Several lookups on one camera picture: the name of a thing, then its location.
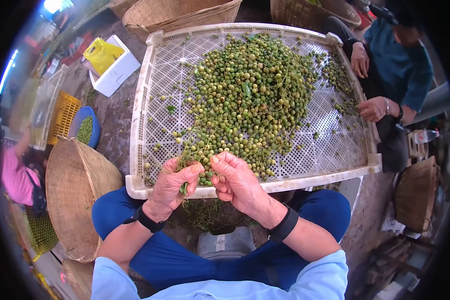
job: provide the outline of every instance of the plastic bottle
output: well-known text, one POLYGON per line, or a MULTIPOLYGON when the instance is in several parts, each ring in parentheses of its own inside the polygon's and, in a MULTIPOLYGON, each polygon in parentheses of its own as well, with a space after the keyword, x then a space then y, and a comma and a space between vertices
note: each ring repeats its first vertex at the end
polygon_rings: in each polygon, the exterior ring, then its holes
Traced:
POLYGON ((435 130, 425 130, 420 133, 415 133, 414 141, 415 144, 423 144, 428 143, 436 139, 440 133, 438 132, 438 129, 435 130))

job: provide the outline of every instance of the pink shirt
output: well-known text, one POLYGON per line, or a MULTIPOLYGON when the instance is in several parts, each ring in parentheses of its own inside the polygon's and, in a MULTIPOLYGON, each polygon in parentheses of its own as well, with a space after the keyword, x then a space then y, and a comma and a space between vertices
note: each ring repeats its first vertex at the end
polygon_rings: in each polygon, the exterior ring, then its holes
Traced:
POLYGON ((35 184, 40 186, 40 179, 37 174, 26 167, 15 155, 15 147, 6 149, 3 154, 3 185, 13 201, 32 206, 34 185, 25 172, 28 172, 35 184))

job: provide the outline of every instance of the woman in pink shirt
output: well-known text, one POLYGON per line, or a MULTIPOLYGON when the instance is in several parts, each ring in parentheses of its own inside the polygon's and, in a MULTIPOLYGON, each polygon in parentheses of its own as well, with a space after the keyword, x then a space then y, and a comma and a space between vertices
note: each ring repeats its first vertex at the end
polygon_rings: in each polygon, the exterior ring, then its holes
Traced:
POLYGON ((36 168, 32 170, 23 163, 23 156, 29 151, 30 139, 31 130, 26 128, 20 141, 4 151, 2 182, 13 201, 32 207, 32 211, 40 216, 47 207, 40 174, 36 168))

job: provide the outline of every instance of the perforated tray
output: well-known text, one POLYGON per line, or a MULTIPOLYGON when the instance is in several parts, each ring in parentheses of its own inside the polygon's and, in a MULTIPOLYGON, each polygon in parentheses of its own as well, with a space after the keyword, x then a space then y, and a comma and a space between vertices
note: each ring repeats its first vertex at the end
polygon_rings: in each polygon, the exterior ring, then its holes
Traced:
POLYGON ((35 112, 42 102, 45 102, 47 107, 45 122, 43 125, 32 129, 33 133, 30 146, 37 150, 43 151, 47 147, 48 132, 52 121, 55 103, 63 81, 65 80, 67 69, 68 67, 62 64, 60 69, 58 69, 48 80, 43 81, 42 85, 37 90, 36 100, 33 104, 33 109, 31 110, 30 122, 33 122, 35 112))
MULTIPOLYGON (((147 174, 150 179, 156 178, 160 168, 154 163, 163 164, 167 159, 182 152, 182 145, 175 143, 171 133, 190 127, 194 122, 193 117, 187 113, 190 108, 187 105, 182 106, 182 101, 186 98, 184 92, 172 88, 177 81, 189 77, 187 72, 191 68, 180 66, 180 62, 196 64, 204 59, 203 53, 222 48, 221 43, 228 44, 228 33, 236 39, 241 39, 245 32, 250 35, 267 32, 274 37, 281 34, 284 44, 289 47, 297 46, 302 55, 311 51, 338 51, 342 63, 346 66, 355 97, 360 101, 365 100, 357 77, 351 71, 350 63, 342 50, 342 41, 332 33, 324 35, 295 27, 262 23, 224 23, 190 27, 170 33, 152 33, 147 39, 147 51, 140 70, 133 106, 130 175, 125 179, 126 190, 132 198, 147 199, 153 190, 153 186, 144 182, 144 163, 149 162, 152 165, 147 174), (186 36, 190 39, 183 44, 186 36), (298 45, 297 36, 302 37, 302 45, 298 45), (166 95, 166 99, 162 101, 157 95, 166 95), (167 111, 168 105, 177 107, 172 115, 167 111), (153 152, 157 142, 160 142, 162 147, 158 152, 153 152)), ((314 84, 317 90, 308 104, 308 115, 305 121, 302 121, 311 123, 311 127, 303 126, 293 140, 295 145, 304 144, 305 147, 302 150, 294 147, 285 156, 276 154, 276 161, 283 160, 285 165, 277 163, 270 167, 276 176, 261 183, 268 193, 334 183, 376 173, 382 169, 381 154, 377 153, 375 145, 375 125, 361 117, 351 116, 341 117, 342 123, 339 123, 336 119, 339 113, 333 108, 330 99, 341 103, 340 93, 332 88, 322 87, 322 80, 314 84), (318 140, 313 139, 314 132, 319 132, 318 140)), ((214 196, 215 188, 198 187, 192 198, 214 196)))

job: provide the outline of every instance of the gray pants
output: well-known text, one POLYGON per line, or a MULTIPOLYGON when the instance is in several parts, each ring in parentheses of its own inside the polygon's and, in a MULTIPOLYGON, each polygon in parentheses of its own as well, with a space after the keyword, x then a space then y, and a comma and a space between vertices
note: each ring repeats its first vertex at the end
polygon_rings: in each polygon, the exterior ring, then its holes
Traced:
MULTIPOLYGON (((343 41, 343 51, 350 60, 352 56, 353 33, 348 27, 337 17, 330 16, 323 23, 323 32, 332 32, 340 37, 343 41)), ((385 96, 382 80, 373 63, 373 57, 370 57, 370 66, 368 69, 368 77, 358 78, 360 85, 367 99, 378 96, 385 96)), ((408 162, 408 145, 405 132, 396 127, 396 119, 393 116, 385 116, 377 123, 377 131, 381 142, 377 145, 377 150, 381 153, 383 161, 383 172, 398 173, 405 169, 408 162)))

